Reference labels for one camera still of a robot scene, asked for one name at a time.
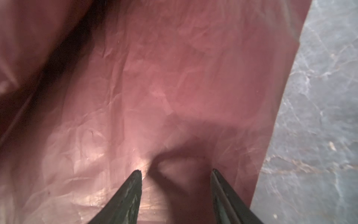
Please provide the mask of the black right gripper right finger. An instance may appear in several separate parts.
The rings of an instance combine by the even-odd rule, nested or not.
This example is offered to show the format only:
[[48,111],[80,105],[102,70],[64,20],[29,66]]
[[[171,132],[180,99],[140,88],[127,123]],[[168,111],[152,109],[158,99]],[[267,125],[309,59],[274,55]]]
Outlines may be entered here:
[[210,186],[218,224],[263,224],[217,169],[211,172]]

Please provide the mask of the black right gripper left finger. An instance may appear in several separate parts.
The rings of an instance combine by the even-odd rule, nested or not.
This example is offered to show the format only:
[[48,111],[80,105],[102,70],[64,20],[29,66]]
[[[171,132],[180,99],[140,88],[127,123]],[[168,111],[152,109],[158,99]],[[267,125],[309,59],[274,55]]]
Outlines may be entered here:
[[142,196],[142,173],[135,170],[90,224],[136,224]]

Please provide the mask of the dark red wrapping paper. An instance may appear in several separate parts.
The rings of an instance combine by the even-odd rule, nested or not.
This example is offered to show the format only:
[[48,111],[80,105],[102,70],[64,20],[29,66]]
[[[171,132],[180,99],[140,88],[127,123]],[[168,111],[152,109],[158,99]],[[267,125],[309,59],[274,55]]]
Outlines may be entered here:
[[141,224],[251,205],[310,1],[1,1],[1,223],[85,224],[135,170]]

